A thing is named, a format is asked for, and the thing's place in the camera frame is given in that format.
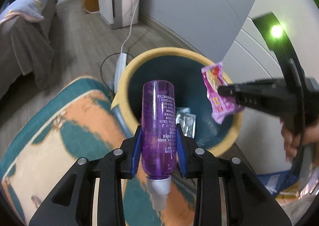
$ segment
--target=patterned rug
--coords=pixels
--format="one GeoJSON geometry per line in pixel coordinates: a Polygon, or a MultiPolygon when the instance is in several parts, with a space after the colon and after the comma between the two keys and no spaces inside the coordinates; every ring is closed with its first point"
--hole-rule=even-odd
{"type": "MultiPolygon", "coordinates": [[[[93,78],[79,78],[15,137],[0,163],[0,190],[25,225],[78,158],[99,159],[121,146],[125,137],[110,113],[112,100],[112,92],[103,84],[93,78]]],[[[152,209],[141,167],[133,180],[122,180],[127,225],[192,225],[195,182],[183,180],[179,173],[172,178],[167,209],[162,212],[152,209]]]]}

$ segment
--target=yellow bin rim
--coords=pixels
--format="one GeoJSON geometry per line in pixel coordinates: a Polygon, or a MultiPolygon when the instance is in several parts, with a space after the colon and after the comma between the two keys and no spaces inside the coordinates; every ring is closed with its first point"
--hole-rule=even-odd
{"type": "MultiPolygon", "coordinates": [[[[134,58],[125,68],[122,76],[120,78],[117,94],[114,97],[114,100],[111,105],[111,109],[118,106],[121,116],[125,121],[126,126],[132,133],[135,134],[135,131],[139,125],[138,120],[135,118],[129,104],[129,97],[128,97],[128,86],[130,79],[134,72],[146,61],[153,59],[155,57],[160,56],[181,56],[187,57],[194,61],[197,61],[204,66],[212,65],[214,62],[210,61],[206,57],[195,53],[190,50],[181,49],[181,48],[173,48],[173,47],[164,47],[164,48],[156,48],[146,51],[136,58],[134,58]]],[[[232,81],[230,78],[223,72],[223,78],[228,83],[231,84],[232,81]]],[[[224,137],[224,139],[218,143],[216,146],[208,149],[214,156],[218,157],[227,151],[236,141],[242,123],[242,112],[237,113],[233,116],[232,126],[230,127],[228,133],[224,137]]]]}

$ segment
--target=gray bedsheet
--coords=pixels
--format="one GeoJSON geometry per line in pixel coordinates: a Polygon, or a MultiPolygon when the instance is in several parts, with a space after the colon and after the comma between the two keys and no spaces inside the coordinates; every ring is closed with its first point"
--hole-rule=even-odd
{"type": "Polygon", "coordinates": [[[48,0],[39,23],[30,23],[21,16],[0,27],[0,98],[20,76],[33,72],[39,89],[48,86],[54,50],[48,38],[57,0],[48,0]]]}

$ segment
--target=bed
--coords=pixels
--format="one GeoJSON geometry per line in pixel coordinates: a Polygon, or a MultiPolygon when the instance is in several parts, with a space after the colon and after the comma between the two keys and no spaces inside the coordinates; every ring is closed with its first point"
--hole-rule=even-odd
{"type": "Polygon", "coordinates": [[[19,76],[31,72],[39,89],[48,86],[54,56],[48,35],[57,0],[33,1],[32,13],[20,9],[28,0],[16,0],[0,15],[0,98],[19,76]]]}

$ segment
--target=white spray nozzle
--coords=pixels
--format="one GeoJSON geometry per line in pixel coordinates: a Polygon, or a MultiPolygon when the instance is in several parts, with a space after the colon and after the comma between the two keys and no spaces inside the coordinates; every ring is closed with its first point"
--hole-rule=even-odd
{"type": "Polygon", "coordinates": [[[171,191],[171,176],[165,179],[150,179],[146,177],[147,192],[152,200],[153,209],[162,211],[166,209],[166,200],[171,191]]]}

